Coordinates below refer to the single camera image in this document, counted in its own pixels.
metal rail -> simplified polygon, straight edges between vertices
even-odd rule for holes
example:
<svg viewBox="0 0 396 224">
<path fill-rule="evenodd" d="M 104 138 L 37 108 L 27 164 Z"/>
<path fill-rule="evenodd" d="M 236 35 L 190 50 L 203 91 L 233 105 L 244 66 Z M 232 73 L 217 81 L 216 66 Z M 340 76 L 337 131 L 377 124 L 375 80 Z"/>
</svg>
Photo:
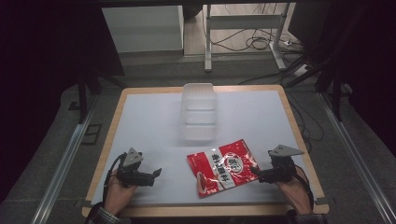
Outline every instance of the metal rail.
<svg viewBox="0 0 396 224">
<path fill-rule="evenodd" d="M 35 211 L 35 215 L 31 223 L 46 223 L 50 212 L 52 210 L 53 205 L 55 204 L 56 198 L 59 195 L 59 192 L 64 184 L 64 180 L 67 176 L 67 173 L 70 169 L 70 166 L 73 162 L 73 159 L 76 156 L 78 146 L 81 143 L 82 137 L 84 136 L 85 131 L 87 130 L 88 124 L 90 123 L 93 110 L 96 106 L 98 96 L 94 95 L 92 97 L 90 103 L 90 109 L 86 118 L 83 120 L 81 124 L 78 124 L 73 135 L 67 145 L 66 151 L 61 158 L 61 161 L 56 169 L 51 181 L 49 182 L 49 186 L 41 200 L 40 205 L 37 207 Z"/>
<path fill-rule="evenodd" d="M 367 166 L 363 157 L 361 156 L 352 139 L 350 138 L 346 128 L 344 127 L 343 122 L 338 121 L 338 119 L 332 112 L 331 103 L 327 95 L 325 93 L 318 93 L 318 97 L 322 101 L 326 113 L 329 116 L 330 121 L 332 122 L 332 125 L 340 135 L 343 144 L 346 147 L 346 152 L 348 153 L 349 158 L 352 160 L 352 163 L 358 171 L 358 174 L 361 176 L 361 180 L 364 186 L 367 188 L 370 196 L 375 203 L 375 206 L 377 207 L 385 223 L 396 223 L 395 212 L 393 211 L 393 208 L 391 207 L 387 196 L 384 194 L 383 190 L 378 185 L 372 173 L 370 172 L 369 167 Z"/>
</svg>

black cable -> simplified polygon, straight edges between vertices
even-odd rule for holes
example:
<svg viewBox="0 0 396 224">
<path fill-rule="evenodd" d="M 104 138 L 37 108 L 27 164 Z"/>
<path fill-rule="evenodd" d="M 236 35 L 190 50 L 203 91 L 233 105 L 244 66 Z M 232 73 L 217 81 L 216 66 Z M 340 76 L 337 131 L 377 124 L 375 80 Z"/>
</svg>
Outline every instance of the black cable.
<svg viewBox="0 0 396 224">
<path fill-rule="evenodd" d="M 227 10 L 228 14 L 231 15 L 231 12 L 227 9 L 227 4 L 224 4 L 225 9 Z"/>
<path fill-rule="evenodd" d="M 283 80 L 284 80 L 286 77 L 291 76 L 291 75 L 295 72 L 295 70 L 297 69 L 297 66 L 299 66 L 304 60 L 306 60 L 307 56 L 308 56 L 308 55 L 305 53 L 305 54 L 303 54 L 300 58 L 298 58 L 296 61 L 294 61 L 294 62 L 288 67 L 288 69 L 285 70 L 286 72 L 283 73 L 283 76 L 281 76 L 280 79 L 278 79 L 277 81 L 273 82 L 273 84 L 276 84 L 276 83 L 277 83 L 277 84 L 281 85 L 282 87 L 284 87 L 284 85 L 283 85 Z"/>
<path fill-rule="evenodd" d="M 294 111 L 297 113 L 297 115 L 298 115 L 299 118 L 300 118 L 300 121 L 301 121 L 301 123 L 302 123 L 302 125 L 300 125 L 300 126 L 303 126 L 303 129 L 300 130 L 300 133 L 301 133 L 301 136 L 302 136 L 304 142 L 308 144 L 308 147 L 307 147 L 306 150 L 307 150 L 307 152 L 308 152 L 308 154 L 309 154 L 309 153 L 311 153 L 311 151 L 312 151 L 312 145 L 311 145 L 311 143 L 309 142 L 309 137 L 306 137 L 306 136 L 304 135 L 305 131 L 307 130 L 307 129 L 306 129 L 306 124 L 305 124 L 305 119 L 304 119 L 303 115 L 301 114 L 301 112 L 298 110 L 297 106 L 295 106 L 295 104 L 293 104 L 291 101 L 289 101 L 289 104 L 291 105 L 291 107 L 294 108 Z"/>
<path fill-rule="evenodd" d="M 275 14 L 276 6 L 277 6 L 277 3 L 275 3 L 273 14 Z"/>
<path fill-rule="evenodd" d="M 206 37 L 204 16 L 205 16 L 205 13 L 202 11 L 202 25 L 203 25 L 203 29 L 204 29 L 204 35 L 205 35 L 205 37 Z M 226 46 L 220 44 L 221 42 L 224 42 L 225 40 L 230 39 L 231 37 L 233 37 L 233 36 L 235 36 L 235 35 L 238 35 L 238 34 L 244 32 L 244 31 L 247 31 L 247 30 L 252 30 L 252 29 L 243 29 L 243 30 L 240 30 L 240 31 L 234 33 L 233 35 L 230 35 L 230 36 L 228 36 L 228 37 L 226 37 L 226 38 L 224 38 L 224 39 L 222 39 L 222 40 L 220 40 L 220 41 L 217 41 L 217 42 L 214 42 L 214 41 L 212 41 L 212 39 L 210 39 L 210 42 L 211 42 L 213 45 L 220 46 L 220 47 L 223 47 L 223 48 L 225 48 L 225 49 L 228 49 L 228 50 L 231 50 L 231 51 L 236 51 L 236 52 L 237 52 L 237 51 L 243 51 L 243 50 L 246 50 L 246 49 L 264 50 L 264 49 L 266 49 L 266 48 L 269 46 L 269 42 L 271 41 L 271 37 L 272 37 L 272 36 L 275 37 L 274 35 L 272 35 L 272 34 L 266 32 L 266 31 L 264 31 L 264 30 L 255 29 L 255 31 L 254 31 L 252 37 L 246 40 L 246 45 L 247 45 L 247 46 L 246 46 L 245 48 L 243 48 L 243 49 L 231 49 L 231 48 L 228 48 L 228 47 L 226 47 Z M 266 34 L 270 35 L 270 40 L 268 40 L 267 37 L 255 37 L 254 35 L 256 34 L 256 32 L 257 32 L 258 30 L 262 31 L 262 33 L 266 33 Z M 254 43 L 256 43 L 256 42 L 264 42 L 264 41 L 268 41 L 268 43 L 266 43 L 265 47 L 263 47 L 263 48 L 258 48 L 258 47 L 256 47 L 256 46 L 254 46 Z M 284 52 L 297 52 L 297 53 L 301 53 L 300 51 L 293 51 L 293 50 L 288 50 L 288 49 L 281 49 L 281 51 L 284 51 Z"/>
<path fill-rule="evenodd" d="M 309 129 L 305 129 L 307 132 L 307 135 L 304 136 L 304 138 L 306 138 L 306 142 L 309 142 L 309 140 L 311 140 L 311 132 L 309 131 Z"/>
<path fill-rule="evenodd" d="M 259 30 L 262 31 L 262 32 L 264 32 L 264 33 L 266 33 L 266 34 L 268 34 L 268 35 L 270 35 L 270 36 L 272 36 L 272 37 L 275 37 L 275 35 L 273 35 L 273 34 L 267 32 L 267 31 L 265 31 L 265 30 L 263 30 L 263 29 L 259 29 Z M 289 34 L 287 34 L 287 33 L 282 33 L 282 35 L 287 35 L 287 36 L 289 37 L 289 40 L 292 40 L 292 38 L 291 38 L 291 36 L 290 36 Z"/>
<path fill-rule="evenodd" d="M 114 166 L 116 165 L 117 161 L 119 161 L 122 157 L 125 157 L 126 153 L 123 153 L 121 155 L 119 155 L 113 162 L 113 164 L 111 165 L 110 169 L 107 171 L 107 175 L 106 175 L 106 179 L 105 179 L 105 183 L 103 185 L 103 203 L 106 200 L 106 196 L 107 196 L 107 190 L 108 190 L 108 182 L 110 180 L 111 174 L 113 173 L 113 169 Z"/>
<path fill-rule="evenodd" d="M 293 176 L 294 176 L 296 179 L 298 179 L 298 180 L 300 181 L 300 183 L 303 184 L 303 186 L 304 186 L 304 188 L 305 188 L 305 190 L 306 190 L 306 193 L 308 194 L 309 205 L 311 206 L 311 209 L 314 209 L 314 194 L 312 193 L 312 189 L 311 189 L 311 187 L 309 186 L 309 179 L 308 179 L 308 177 L 306 176 L 306 174 L 305 174 L 303 168 L 301 168 L 301 167 L 298 166 L 298 165 L 295 165 L 295 166 L 297 166 L 298 168 L 300 168 L 300 169 L 303 171 L 303 174 L 304 174 L 304 176 L 305 176 L 305 178 L 306 178 L 306 181 L 305 181 L 302 177 L 300 177 L 300 176 L 297 174 L 297 172 L 296 172 L 295 174 L 293 174 Z"/>
<path fill-rule="evenodd" d="M 324 130 L 323 130 L 323 127 L 319 124 L 319 122 L 318 122 L 310 113 L 308 113 L 308 111 L 306 111 L 306 110 L 299 104 L 299 102 L 297 101 L 297 99 L 296 99 L 292 94 L 289 94 L 289 96 L 290 96 L 291 98 L 293 98 L 293 100 L 294 100 L 294 102 L 297 104 L 297 106 L 299 106 L 299 107 L 305 112 L 305 114 L 308 115 L 309 118 L 311 118 L 311 119 L 318 125 L 318 127 L 320 128 L 320 137 L 319 137 L 319 138 L 312 138 L 312 137 L 309 136 L 309 139 L 314 140 L 314 141 L 321 141 L 321 140 L 323 140 L 323 137 L 324 137 Z"/>
<path fill-rule="evenodd" d="M 251 14 L 254 14 L 254 12 L 261 7 L 261 3 L 257 4 L 257 7 L 253 10 Z"/>
<path fill-rule="evenodd" d="M 300 58 L 298 58 L 296 61 L 294 61 L 294 62 L 293 62 L 286 70 L 284 70 L 284 71 L 281 71 L 281 72 L 278 72 L 278 73 L 273 73 L 273 74 L 268 74 L 268 75 L 263 75 L 263 76 L 259 76 L 259 77 L 250 78 L 250 79 L 247 79 L 247 80 L 244 80 L 244 81 L 239 82 L 237 85 L 242 85 L 242 84 L 244 84 L 244 83 L 246 83 L 246 82 L 253 81 L 253 80 L 257 80 L 257 79 L 261 79 L 261 78 L 264 78 L 264 77 L 272 77 L 272 76 L 276 76 L 276 75 L 285 74 L 285 73 L 287 73 L 287 72 L 289 72 L 289 71 L 294 71 L 294 69 L 297 67 L 297 65 L 299 65 L 300 62 L 303 61 L 303 60 L 305 59 L 305 57 L 306 57 L 305 55 L 302 55 Z M 271 84 L 276 84 L 277 82 L 281 81 L 282 79 L 283 79 L 283 77 L 280 78 L 280 79 L 278 79 L 278 80 L 275 81 L 275 82 L 272 82 Z"/>
<path fill-rule="evenodd" d="M 309 56 L 311 56 L 316 50 L 318 50 L 318 49 L 320 49 L 320 48 L 322 48 L 323 47 L 323 45 L 325 45 L 325 43 L 320 43 L 320 44 L 318 44 L 318 45 L 316 45 L 316 46 L 314 46 L 312 49 L 310 49 L 310 50 L 306 50 L 305 52 L 304 52 L 304 54 L 303 54 L 303 56 L 302 57 L 304 57 L 305 59 L 307 59 Z M 293 68 L 295 68 L 296 67 L 296 65 L 297 65 L 297 61 L 301 61 L 300 60 L 301 58 L 299 58 L 298 60 L 296 60 L 295 62 L 294 62 L 294 66 L 293 66 Z M 288 77 L 288 76 L 290 76 L 291 74 L 287 74 L 287 75 L 285 75 L 285 76 L 283 76 L 283 77 L 281 77 L 281 79 L 279 79 L 278 81 L 280 82 L 280 85 L 281 86 L 283 86 L 283 79 L 285 78 L 285 77 Z"/>
<path fill-rule="evenodd" d="M 262 9 L 262 14 L 264 14 L 264 10 L 265 10 L 265 7 L 267 6 L 267 4 L 266 3 L 264 3 L 264 8 Z"/>
<path fill-rule="evenodd" d="M 282 59 L 288 63 L 293 63 L 293 61 L 290 61 L 289 59 L 286 58 L 286 55 L 288 55 L 288 54 L 296 54 L 296 53 L 285 52 L 282 54 Z"/>
<path fill-rule="evenodd" d="M 328 47 L 330 47 L 332 45 L 332 42 L 337 40 L 337 36 L 339 35 L 339 33 L 342 31 L 341 28 L 343 28 L 344 25 L 343 23 L 339 22 L 330 32 L 330 34 L 327 36 L 326 39 L 322 40 L 320 43 L 318 43 L 317 45 L 315 45 L 313 48 L 311 48 L 310 50 L 305 50 L 305 53 L 310 54 L 310 56 L 315 56 L 315 54 L 317 54 L 317 52 L 322 52 L 322 51 L 326 51 Z M 262 32 L 267 33 L 270 38 L 271 37 L 275 37 L 274 35 L 262 30 Z M 302 51 L 299 50 L 291 50 L 291 49 L 284 49 L 283 47 L 278 46 L 278 48 L 284 52 L 293 52 L 293 53 L 302 53 Z"/>
<path fill-rule="evenodd" d="M 272 34 L 266 32 L 266 31 L 264 31 L 264 30 L 262 30 L 262 29 L 259 29 L 259 30 L 262 31 L 262 33 L 268 34 L 268 35 L 270 36 L 270 41 L 271 41 L 271 37 L 275 37 L 274 35 L 272 35 Z M 285 49 L 285 48 L 283 48 L 283 47 L 281 47 L 281 46 L 278 46 L 278 49 L 279 49 L 279 51 L 281 51 L 281 52 L 292 52 L 292 53 L 297 53 L 297 54 L 302 54 L 302 53 L 304 53 L 303 50 Z"/>
</svg>

sleeve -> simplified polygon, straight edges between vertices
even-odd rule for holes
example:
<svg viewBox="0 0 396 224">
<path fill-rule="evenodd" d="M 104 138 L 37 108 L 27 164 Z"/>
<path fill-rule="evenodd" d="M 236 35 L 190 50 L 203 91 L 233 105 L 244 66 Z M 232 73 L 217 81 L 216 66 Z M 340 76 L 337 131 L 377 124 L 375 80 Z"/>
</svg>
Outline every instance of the sleeve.
<svg viewBox="0 0 396 224">
<path fill-rule="evenodd" d="M 295 216 L 294 220 L 298 224 L 327 224 L 327 218 L 324 214 L 310 214 Z"/>
<path fill-rule="evenodd" d="M 119 218 L 115 217 L 111 213 L 107 212 L 101 204 L 97 204 L 91 209 L 90 214 L 87 216 L 85 221 L 87 224 L 121 224 Z"/>
</svg>

white board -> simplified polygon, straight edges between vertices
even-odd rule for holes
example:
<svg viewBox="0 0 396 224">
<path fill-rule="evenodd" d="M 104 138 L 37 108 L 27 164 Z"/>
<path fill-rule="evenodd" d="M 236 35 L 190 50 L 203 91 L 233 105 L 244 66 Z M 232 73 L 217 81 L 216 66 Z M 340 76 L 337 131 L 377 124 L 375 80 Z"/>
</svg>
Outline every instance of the white board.
<svg viewBox="0 0 396 224">
<path fill-rule="evenodd" d="M 298 148 L 277 91 L 217 92 L 217 136 L 210 142 L 182 139 L 179 129 L 181 93 L 127 96 L 106 168 L 92 204 L 102 201 L 106 173 L 113 161 L 133 147 L 143 153 L 139 172 L 163 168 L 153 187 L 137 189 L 131 204 L 197 205 L 284 202 L 274 184 L 253 181 L 200 198 L 187 155 L 244 139 L 261 169 L 272 168 L 267 151 L 281 144 Z M 301 156 L 294 162 L 305 168 Z"/>
</svg>

human hand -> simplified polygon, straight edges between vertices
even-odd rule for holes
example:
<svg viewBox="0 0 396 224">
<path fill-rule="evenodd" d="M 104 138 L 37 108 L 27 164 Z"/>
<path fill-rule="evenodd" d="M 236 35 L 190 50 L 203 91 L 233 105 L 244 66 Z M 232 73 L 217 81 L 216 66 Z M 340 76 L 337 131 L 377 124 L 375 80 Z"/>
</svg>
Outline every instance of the human hand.
<svg viewBox="0 0 396 224">
<path fill-rule="evenodd" d="M 296 170 L 297 175 L 308 183 L 304 171 L 298 166 L 296 166 Z M 292 180 L 287 183 L 276 182 L 276 184 L 280 191 L 282 191 L 283 195 L 285 195 L 290 205 L 296 210 L 297 215 L 308 215 L 314 213 L 309 203 L 307 191 L 300 180 L 293 177 Z"/>
<path fill-rule="evenodd" d="M 117 170 L 113 171 L 108 181 L 108 191 L 105 200 L 105 209 L 114 216 L 117 216 L 128 205 L 137 189 L 136 185 L 125 188 L 115 176 L 116 173 Z"/>
</svg>

